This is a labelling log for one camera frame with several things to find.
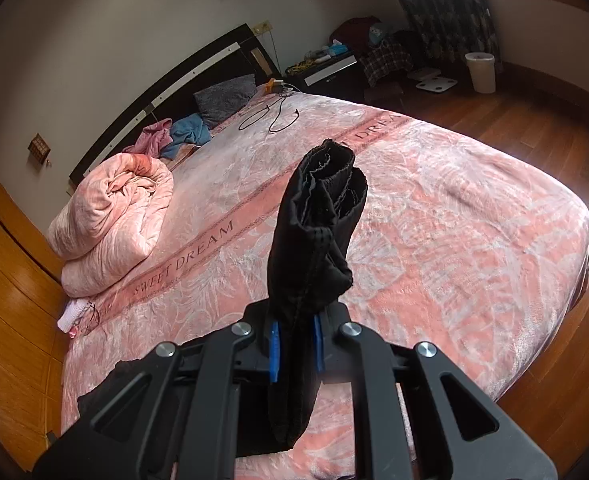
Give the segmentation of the black padded pants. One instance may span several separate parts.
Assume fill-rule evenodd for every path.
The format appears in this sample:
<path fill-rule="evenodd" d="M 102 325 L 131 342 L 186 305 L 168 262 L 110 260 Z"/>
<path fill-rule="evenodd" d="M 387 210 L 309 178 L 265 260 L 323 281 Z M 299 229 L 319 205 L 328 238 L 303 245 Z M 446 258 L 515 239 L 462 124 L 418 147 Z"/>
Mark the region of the black padded pants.
<path fill-rule="evenodd" d="M 81 398 L 69 430 L 83 460 L 111 458 L 142 472 L 181 448 L 217 457 L 272 454 L 305 431 L 320 387 L 314 318 L 353 284 L 349 240 L 368 184 L 354 152 L 332 140 L 312 148 L 281 198 L 267 261 L 267 296 L 238 325 L 184 344 L 161 342 L 121 361 Z M 270 324 L 279 324 L 278 382 L 268 373 Z"/>

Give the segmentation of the pink floral bed blanket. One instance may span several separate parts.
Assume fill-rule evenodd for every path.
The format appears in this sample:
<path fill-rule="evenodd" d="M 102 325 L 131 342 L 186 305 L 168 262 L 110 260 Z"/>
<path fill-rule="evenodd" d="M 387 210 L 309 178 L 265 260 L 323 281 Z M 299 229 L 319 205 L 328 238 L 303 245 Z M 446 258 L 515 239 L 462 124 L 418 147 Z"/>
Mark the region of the pink floral bed blanket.
<path fill-rule="evenodd" d="M 142 472 L 83 460 L 81 398 L 121 361 L 230 325 L 267 296 L 293 170 L 332 140 L 365 175 L 352 287 L 320 313 L 325 370 L 287 451 L 181 448 Z M 589 211 L 549 174 L 430 122 L 326 96 L 261 93 L 193 153 L 151 255 L 88 298 L 63 365 L 62 430 L 34 474 L 63 479 L 552 478 L 497 406 L 552 340 L 589 265 Z"/>

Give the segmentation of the white folded towel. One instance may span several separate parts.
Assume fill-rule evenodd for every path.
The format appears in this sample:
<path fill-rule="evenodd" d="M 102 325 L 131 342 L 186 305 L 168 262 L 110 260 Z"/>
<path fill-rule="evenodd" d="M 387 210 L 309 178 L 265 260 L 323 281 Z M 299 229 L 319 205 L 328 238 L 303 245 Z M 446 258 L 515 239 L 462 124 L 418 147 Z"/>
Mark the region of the white folded towel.
<path fill-rule="evenodd" d="M 65 334 L 74 337 L 78 332 L 81 318 L 87 312 L 93 310 L 94 304 L 88 298 L 70 299 L 64 308 L 63 314 L 57 321 L 57 327 Z"/>

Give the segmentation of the rolled pink quilt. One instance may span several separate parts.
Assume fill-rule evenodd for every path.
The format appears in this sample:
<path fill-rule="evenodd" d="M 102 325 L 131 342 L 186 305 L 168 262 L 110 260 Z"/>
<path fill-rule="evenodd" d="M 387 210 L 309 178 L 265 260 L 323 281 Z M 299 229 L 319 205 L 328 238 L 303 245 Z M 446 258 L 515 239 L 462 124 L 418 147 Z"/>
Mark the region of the rolled pink quilt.
<path fill-rule="evenodd" d="M 90 171 L 46 235 L 69 297 L 101 294 L 151 255 L 173 188 L 168 166 L 144 154 L 116 154 Z"/>

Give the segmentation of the blue garment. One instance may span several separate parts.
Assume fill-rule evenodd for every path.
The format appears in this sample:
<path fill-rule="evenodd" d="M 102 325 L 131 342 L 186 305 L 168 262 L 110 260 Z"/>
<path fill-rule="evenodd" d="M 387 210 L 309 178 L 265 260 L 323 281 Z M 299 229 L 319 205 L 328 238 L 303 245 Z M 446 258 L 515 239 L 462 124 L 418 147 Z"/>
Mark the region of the blue garment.
<path fill-rule="evenodd" d="M 174 122 L 170 137 L 171 142 L 160 151 L 162 158 L 174 159 L 184 144 L 202 146 L 212 139 L 208 126 L 198 113 Z"/>

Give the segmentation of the orange box on bed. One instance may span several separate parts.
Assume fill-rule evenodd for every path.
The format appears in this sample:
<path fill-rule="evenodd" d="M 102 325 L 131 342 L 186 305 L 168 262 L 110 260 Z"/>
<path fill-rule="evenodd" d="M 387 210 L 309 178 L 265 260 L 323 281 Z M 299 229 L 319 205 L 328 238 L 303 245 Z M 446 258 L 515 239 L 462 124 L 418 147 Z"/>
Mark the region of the orange box on bed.
<path fill-rule="evenodd" d="M 282 93 L 285 91 L 285 83 L 281 79 L 272 78 L 265 84 L 264 91 L 266 94 Z"/>

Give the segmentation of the grey pillow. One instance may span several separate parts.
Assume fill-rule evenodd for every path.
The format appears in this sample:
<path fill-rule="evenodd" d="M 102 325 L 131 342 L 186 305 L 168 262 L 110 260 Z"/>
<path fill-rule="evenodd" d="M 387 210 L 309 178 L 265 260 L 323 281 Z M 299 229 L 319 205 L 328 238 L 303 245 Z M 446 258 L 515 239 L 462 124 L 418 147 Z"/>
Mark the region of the grey pillow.
<path fill-rule="evenodd" d="M 232 117 L 251 101 L 257 88 L 255 76 L 247 74 L 195 92 L 199 114 L 206 127 L 212 130 Z"/>

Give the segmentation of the pink garment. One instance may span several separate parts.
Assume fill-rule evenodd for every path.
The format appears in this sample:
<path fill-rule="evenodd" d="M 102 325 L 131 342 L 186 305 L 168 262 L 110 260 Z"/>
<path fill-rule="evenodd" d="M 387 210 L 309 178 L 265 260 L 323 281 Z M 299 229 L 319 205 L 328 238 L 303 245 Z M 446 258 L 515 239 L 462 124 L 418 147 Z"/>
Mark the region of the pink garment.
<path fill-rule="evenodd" d="M 142 154 L 150 157 L 159 158 L 161 152 L 171 144 L 171 128 L 173 121 L 166 118 L 156 122 L 153 125 L 145 126 L 139 134 L 136 142 L 123 148 L 123 153 Z"/>

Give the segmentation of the black white nightstand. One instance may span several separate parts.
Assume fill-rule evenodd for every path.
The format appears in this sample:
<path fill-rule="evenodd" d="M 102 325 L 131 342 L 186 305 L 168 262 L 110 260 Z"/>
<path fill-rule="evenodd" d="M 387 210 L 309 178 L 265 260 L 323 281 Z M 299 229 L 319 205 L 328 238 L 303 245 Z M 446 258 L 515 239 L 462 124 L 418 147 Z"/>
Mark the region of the black white nightstand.
<path fill-rule="evenodd" d="M 349 52 L 287 75 L 285 82 L 305 93 L 357 103 L 364 101 L 367 87 L 363 67 Z"/>

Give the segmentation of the white bathroom scale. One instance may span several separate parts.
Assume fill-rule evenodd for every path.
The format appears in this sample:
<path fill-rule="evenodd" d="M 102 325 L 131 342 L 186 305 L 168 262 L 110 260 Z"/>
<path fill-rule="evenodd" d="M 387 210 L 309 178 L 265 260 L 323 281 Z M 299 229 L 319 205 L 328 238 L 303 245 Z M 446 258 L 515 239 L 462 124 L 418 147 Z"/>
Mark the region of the white bathroom scale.
<path fill-rule="evenodd" d="M 421 80 L 416 84 L 416 88 L 422 91 L 441 94 L 455 87 L 456 84 L 458 84 L 456 79 L 434 76 Z"/>

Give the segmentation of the plaid clothes pile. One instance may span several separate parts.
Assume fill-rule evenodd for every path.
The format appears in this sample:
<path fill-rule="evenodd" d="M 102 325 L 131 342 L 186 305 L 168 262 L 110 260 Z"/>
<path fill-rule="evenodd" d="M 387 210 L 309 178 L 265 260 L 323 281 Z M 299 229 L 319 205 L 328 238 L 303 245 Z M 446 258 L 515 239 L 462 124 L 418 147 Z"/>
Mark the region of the plaid clothes pile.
<path fill-rule="evenodd" d="M 359 62 L 370 88 L 391 76 L 407 75 L 416 66 L 410 38 L 404 32 L 395 32 L 383 38 L 379 44 L 371 47 Z"/>

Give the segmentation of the black headboard with white stripe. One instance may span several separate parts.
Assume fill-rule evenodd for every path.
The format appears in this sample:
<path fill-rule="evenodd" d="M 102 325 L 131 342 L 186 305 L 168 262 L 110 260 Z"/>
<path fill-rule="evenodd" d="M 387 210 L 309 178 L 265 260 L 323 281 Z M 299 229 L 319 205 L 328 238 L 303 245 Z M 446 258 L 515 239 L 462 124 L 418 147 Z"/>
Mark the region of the black headboard with white stripe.
<path fill-rule="evenodd" d="M 276 56 L 243 24 L 185 58 L 128 105 L 83 155 L 69 181 L 78 186 L 99 162 L 135 143 L 142 128 L 198 110 L 194 94 L 222 81 L 252 74 L 257 84 L 278 78 Z"/>

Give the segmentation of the white waste bin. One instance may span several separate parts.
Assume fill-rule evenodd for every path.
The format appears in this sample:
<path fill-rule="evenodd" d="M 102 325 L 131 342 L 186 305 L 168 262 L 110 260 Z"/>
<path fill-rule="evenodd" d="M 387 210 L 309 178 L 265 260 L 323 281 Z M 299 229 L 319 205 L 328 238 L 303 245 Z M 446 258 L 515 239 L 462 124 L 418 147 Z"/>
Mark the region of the white waste bin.
<path fill-rule="evenodd" d="M 485 52 L 469 52 L 465 55 L 473 88 L 477 93 L 492 94 L 496 91 L 495 56 Z"/>

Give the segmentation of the dark patterned curtain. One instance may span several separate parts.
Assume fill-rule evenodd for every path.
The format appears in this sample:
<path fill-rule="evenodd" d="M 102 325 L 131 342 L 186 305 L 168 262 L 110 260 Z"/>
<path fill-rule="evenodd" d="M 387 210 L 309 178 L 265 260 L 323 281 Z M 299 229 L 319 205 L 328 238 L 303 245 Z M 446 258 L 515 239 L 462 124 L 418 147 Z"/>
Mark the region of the dark patterned curtain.
<path fill-rule="evenodd" d="M 410 28 L 422 40 L 428 60 L 436 67 L 461 72 L 465 56 L 484 52 L 503 71 L 499 41 L 487 0 L 399 0 Z"/>

